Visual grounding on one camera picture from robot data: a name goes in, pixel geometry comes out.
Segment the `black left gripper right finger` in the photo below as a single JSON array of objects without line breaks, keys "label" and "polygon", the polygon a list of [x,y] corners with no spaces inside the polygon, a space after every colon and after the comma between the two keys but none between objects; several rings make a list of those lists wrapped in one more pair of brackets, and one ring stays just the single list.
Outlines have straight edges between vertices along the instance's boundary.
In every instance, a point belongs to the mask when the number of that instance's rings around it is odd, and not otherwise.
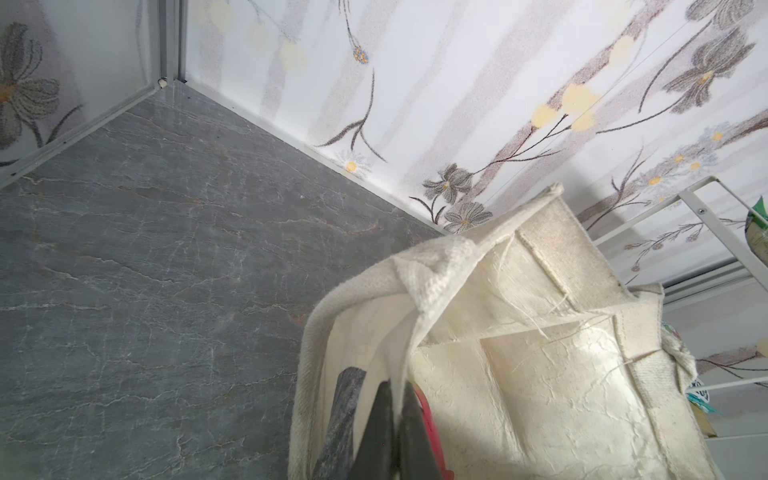
[{"label": "black left gripper right finger", "polygon": [[423,393],[412,383],[405,386],[398,427],[399,471],[402,479],[443,479],[435,448],[439,444],[431,410]]}]

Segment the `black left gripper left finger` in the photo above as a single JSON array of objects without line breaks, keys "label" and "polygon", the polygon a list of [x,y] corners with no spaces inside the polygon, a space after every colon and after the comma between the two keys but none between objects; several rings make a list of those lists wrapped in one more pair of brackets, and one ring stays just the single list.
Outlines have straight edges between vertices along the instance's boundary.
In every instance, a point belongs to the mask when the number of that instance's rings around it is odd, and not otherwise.
[{"label": "black left gripper left finger", "polygon": [[393,398],[390,383],[386,381],[378,387],[348,479],[393,479],[396,453]]}]

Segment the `cream canvas tote bag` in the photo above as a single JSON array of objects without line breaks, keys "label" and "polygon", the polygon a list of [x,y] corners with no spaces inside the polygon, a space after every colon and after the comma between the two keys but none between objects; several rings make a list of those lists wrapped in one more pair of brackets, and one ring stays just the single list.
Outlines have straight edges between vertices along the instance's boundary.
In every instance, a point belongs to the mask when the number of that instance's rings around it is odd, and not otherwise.
[{"label": "cream canvas tote bag", "polygon": [[302,338],[288,475],[347,479],[379,385],[424,395],[443,479],[714,479],[696,362],[553,184],[331,291]]}]

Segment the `green candy bag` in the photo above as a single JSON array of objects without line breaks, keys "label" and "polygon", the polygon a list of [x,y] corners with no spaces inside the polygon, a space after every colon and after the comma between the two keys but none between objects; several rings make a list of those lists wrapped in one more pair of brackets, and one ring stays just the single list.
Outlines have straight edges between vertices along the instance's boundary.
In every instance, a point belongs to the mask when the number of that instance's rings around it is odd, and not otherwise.
[{"label": "green candy bag", "polygon": [[752,253],[768,263],[767,211],[763,196],[752,206],[745,222],[745,239]]}]

